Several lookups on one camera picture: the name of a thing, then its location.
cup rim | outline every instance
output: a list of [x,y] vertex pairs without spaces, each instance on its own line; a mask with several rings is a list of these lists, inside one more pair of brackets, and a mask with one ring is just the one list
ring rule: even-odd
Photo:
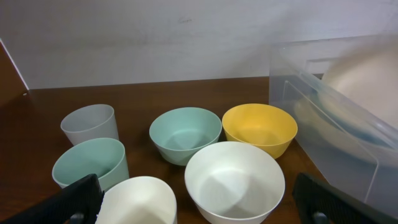
[[57,178],[55,178],[55,175],[54,175],[55,167],[57,166],[57,164],[59,163],[59,161],[62,159],[63,156],[66,156],[66,154],[71,153],[72,151],[77,150],[77,147],[80,146],[81,144],[88,143],[88,142],[95,141],[95,140],[100,140],[100,139],[106,139],[106,140],[108,140],[108,141],[114,141],[114,142],[116,142],[117,144],[119,144],[120,146],[122,146],[123,155],[121,156],[119,162],[118,162],[110,171],[108,171],[107,173],[105,173],[105,174],[102,175],[101,177],[98,177],[98,180],[101,180],[101,179],[105,178],[108,174],[112,173],[117,167],[119,167],[120,163],[122,163],[123,159],[124,159],[125,156],[126,156],[126,148],[124,147],[124,145],[123,145],[123,143],[122,143],[121,141],[119,141],[119,140],[117,140],[117,139],[113,139],[113,138],[96,138],[96,139],[90,139],[90,140],[84,141],[84,142],[82,142],[82,143],[79,143],[79,144],[77,144],[76,146],[71,147],[70,149],[68,149],[66,152],[64,152],[64,153],[57,159],[57,161],[55,162],[54,166],[52,167],[52,171],[51,171],[51,175],[52,175],[53,180],[54,180],[57,184],[59,184],[59,185],[64,185],[64,186],[69,186],[69,185],[71,185],[71,184],[62,183],[62,182],[59,181]]
[[125,182],[132,181],[133,179],[153,179],[153,180],[155,180],[155,181],[158,181],[158,182],[162,183],[162,185],[166,186],[167,189],[170,190],[170,192],[171,192],[172,195],[174,196],[174,201],[173,201],[174,207],[175,207],[175,208],[174,208],[174,220],[177,219],[177,212],[178,212],[178,210],[177,210],[177,198],[176,198],[176,196],[175,196],[175,193],[174,193],[173,189],[170,187],[169,184],[167,184],[164,180],[162,180],[162,179],[160,179],[160,178],[157,178],[157,177],[151,177],[151,176],[138,176],[138,177],[131,177],[131,178],[128,178],[127,180],[124,180],[124,181],[122,181],[122,182],[116,184],[115,186],[111,187],[107,192],[105,192],[105,196],[106,196],[106,194],[112,192],[112,190],[114,190],[114,188],[115,188],[117,185],[123,184],[123,183],[125,183]]
[[[225,142],[218,142],[218,143],[214,143],[214,144],[220,144],[220,143],[221,143],[221,144],[225,144],[225,143],[228,143],[228,144],[236,144],[236,143],[238,143],[238,144],[250,145],[250,144],[247,144],[247,143],[236,142],[236,141],[225,141]],[[270,214],[270,212],[272,212],[272,211],[276,208],[276,206],[278,206],[278,205],[280,204],[280,202],[282,201],[282,199],[283,199],[283,197],[284,197],[284,195],[285,195],[285,191],[286,191],[285,175],[284,175],[284,173],[283,173],[283,171],[282,171],[282,168],[280,168],[280,165],[278,164],[278,162],[277,162],[270,154],[268,154],[267,152],[265,152],[264,150],[261,150],[260,148],[258,148],[258,147],[256,147],[256,146],[253,146],[253,147],[256,148],[256,149],[258,149],[258,150],[260,150],[261,152],[263,152],[263,153],[266,155],[266,157],[269,156],[269,157],[276,163],[277,168],[279,169],[280,173],[282,174],[282,177],[283,177],[283,180],[284,180],[284,184],[283,184],[284,190],[283,190],[283,193],[282,193],[282,195],[280,196],[280,198],[278,199],[278,202],[277,202],[271,209],[269,209],[268,211],[266,211],[266,212],[264,212],[264,213],[262,213],[262,214],[260,214],[260,215],[256,215],[255,217],[249,217],[249,218],[230,218],[230,217],[224,217],[224,216],[222,216],[222,215],[215,214],[215,213],[213,213],[213,212],[211,212],[211,211],[205,209],[200,203],[197,202],[196,199],[194,199],[194,198],[192,197],[192,194],[191,194],[189,188],[187,187],[188,194],[189,194],[189,196],[191,197],[191,199],[195,202],[195,204],[198,205],[198,206],[199,206],[201,209],[203,209],[205,212],[208,212],[208,213],[210,213],[210,214],[212,214],[212,215],[214,215],[214,216],[216,216],[216,217],[218,217],[218,218],[222,218],[222,219],[225,219],[225,220],[232,220],[232,221],[253,220],[253,219],[256,219],[256,218],[260,218],[260,217],[262,217],[262,216],[264,216],[264,215]],[[198,151],[198,152],[197,152],[195,155],[193,155],[193,157],[189,160],[189,162],[188,162],[188,164],[187,164],[187,166],[186,166],[186,168],[185,168],[185,171],[184,171],[184,182],[185,182],[185,185],[187,185],[185,173],[187,172],[187,167],[189,166],[189,163],[191,163],[192,159],[193,159],[196,155],[200,155],[201,153],[204,153],[204,152],[205,152],[204,149],[205,149],[205,148],[203,148],[202,150]]]
[[[68,130],[66,130],[66,129],[64,129],[64,128],[62,127],[63,124],[64,124],[64,123],[66,122],[66,120],[68,119],[68,117],[70,117],[73,113],[77,113],[78,111],[80,111],[80,110],[82,110],[82,109],[85,109],[85,108],[87,108],[87,107],[99,106],[99,105],[101,105],[101,106],[106,106],[106,107],[112,109],[111,115],[110,115],[108,118],[106,118],[106,120],[105,120],[104,122],[102,122],[101,124],[98,124],[98,125],[96,125],[96,126],[94,126],[94,127],[92,127],[92,128],[85,129],[85,130],[81,130],[81,131],[68,131]],[[97,127],[103,125],[104,123],[108,122],[113,116],[114,116],[114,108],[113,108],[111,105],[106,105],[106,104],[101,104],[101,103],[100,103],[100,104],[95,104],[95,105],[88,105],[88,106],[84,106],[84,107],[82,107],[82,108],[79,108],[79,109],[77,109],[77,110],[75,110],[75,111],[72,111],[70,114],[66,115],[66,117],[64,117],[64,118],[62,119],[60,127],[61,127],[62,131],[65,132],[65,133],[82,133],[82,132],[85,132],[85,131],[90,131],[90,130],[92,130],[92,129],[95,129],[95,128],[97,128]]]
[[[192,148],[192,149],[181,149],[181,150],[178,150],[178,149],[171,149],[171,148],[168,148],[168,147],[163,147],[163,146],[161,146],[160,144],[158,144],[157,142],[154,141],[154,139],[152,138],[152,135],[150,134],[150,130],[152,129],[152,127],[153,127],[155,121],[157,121],[161,116],[163,116],[163,115],[165,115],[165,114],[167,114],[167,113],[169,113],[169,112],[173,112],[173,111],[176,111],[176,110],[182,110],[182,109],[189,109],[189,108],[191,108],[191,109],[196,109],[196,110],[197,110],[197,109],[199,109],[199,110],[204,110],[204,111],[210,113],[212,116],[215,116],[215,117],[217,118],[217,120],[218,120],[219,123],[220,123],[220,131],[218,132],[217,136],[216,136],[213,140],[209,141],[208,143],[206,143],[206,144],[204,144],[204,145],[202,145],[202,146],[198,146],[198,147],[195,147],[195,148]],[[223,130],[223,122],[220,120],[220,118],[217,116],[217,114],[211,112],[210,110],[206,110],[206,109],[204,109],[204,108],[198,108],[198,107],[188,106],[188,107],[183,107],[183,108],[172,109],[172,110],[166,111],[166,112],[162,113],[160,116],[158,116],[158,117],[152,122],[152,124],[150,125],[150,128],[149,128],[149,137],[150,137],[150,139],[151,139],[156,145],[162,147],[163,149],[170,150],[170,151],[183,151],[183,152],[187,152],[187,151],[198,150],[198,149],[201,149],[201,148],[203,148],[203,147],[206,147],[206,146],[210,145],[212,142],[214,142],[216,139],[218,139],[218,138],[220,137],[220,134],[221,134],[222,130]]]
[[[237,137],[233,136],[232,134],[230,134],[230,133],[227,131],[227,129],[224,127],[224,118],[225,118],[225,115],[226,115],[229,111],[231,111],[232,109],[234,109],[234,108],[237,108],[237,107],[240,107],[240,106],[246,106],[246,105],[269,106],[269,107],[278,109],[278,110],[282,111],[283,113],[289,115],[289,116],[293,119],[294,124],[295,124],[295,128],[296,128],[296,132],[294,133],[293,137],[291,137],[291,138],[290,138],[289,140],[287,140],[287,141],[284,141],[284,142],[278,143],[278,144],[253,144],[253,143],[250,143],[250,142],[243,141],[243,140],[241,140],[240,138],[237,138]],[[296,122],[296,120],[292,117],[292,115],[290,115],[288,112],[286,112],[286,111],[284,111],[284,110],[282,110],[282,109],[280,109],[280,108],[278,108],[278,107],[276,107],[276,106],[271,106],[271,105],[267,105],[267,104],[263,104],[263,103],[245,103],[245,104],[238,105],[238,106],[234,106],[234,107],[230,108],[230,109],[229,109],[228,111],[226,111],[225,114],[223,115],[222,125],[223,125],[223,129],[224,129],[225,133],[228,133],[230,136],[232,136],[233,138],[237,139],[237,140],[240,141],[240,142],[247,143],[247,144],[250,144],[250,145],[253,145],[253,146],[257,146],[257,147],[280,146],[280,145],[282,145],[282,144],[291,142],[291,140],[293,140],[293,138],[296,137],[296,135],[297,135],[297,133],[298,133],[298,131],[299,131],[299,127],[297,126],[297,122]]]

mint green cup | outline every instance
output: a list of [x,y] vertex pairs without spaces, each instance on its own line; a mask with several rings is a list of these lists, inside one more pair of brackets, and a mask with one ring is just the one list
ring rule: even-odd
[[61,188],[88,174],[96,174],[105,191],[127,180],[129,169],[123,144],[112,138],[82,142],[62,154],[52,168],[52,178]]
[[218,141],[222,128],[211,111],[179,108],[156,118],[149,135],[166,161],[186,166],[196,152]]

white cup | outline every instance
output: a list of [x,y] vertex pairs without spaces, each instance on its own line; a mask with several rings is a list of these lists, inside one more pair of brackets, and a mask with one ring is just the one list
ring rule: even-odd
[[282,170],[268,153],[232,141],[197,152],[185,169],[185,185],[212,224],[259,224],[285,192]]
[[155,177],[134,177],[105,193],[96,224],[177,224],[173,190]]
[[74,146],[94,138],[119,140],[114,109],[110,105],[91,105],[75,110],[62,120],[61,129]]

white strip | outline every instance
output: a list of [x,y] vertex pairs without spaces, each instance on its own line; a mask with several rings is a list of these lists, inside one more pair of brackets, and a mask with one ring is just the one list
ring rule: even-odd
[[21,73],[19,72],[19,69],[17,68],[17,65],[15,64],[14,60],[12,59],[10,53],[8,52],[6,46],[3,44],[3,42],[2,42],[1,39],[0,39],[0,43],[1,43],[2,47],[4,48],[4,50],[6,51],[8,57],[10,58],[10,60],[11,60],[11,62],[12,62],[12,64],[13,64],[15,70],[17,70],[17,73],[18,73],[18,75],[19,75],[19,78],[21,78],[22,82],[24,83],[24,85],[25,85],[25,87],[26,87],[26,90],[29,90],[29,87],[26,85],[26,82],[25,82],[25,80],[24,80],[24,77],[22,77]]

yellow bowl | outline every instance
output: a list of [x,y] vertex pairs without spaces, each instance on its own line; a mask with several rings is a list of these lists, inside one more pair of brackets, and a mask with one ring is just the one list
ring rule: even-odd
[[235,106],[223,116],[228,141],[252,144],[274,159],[281,156],[297,134],[297,123],[274,106],[251,103]]

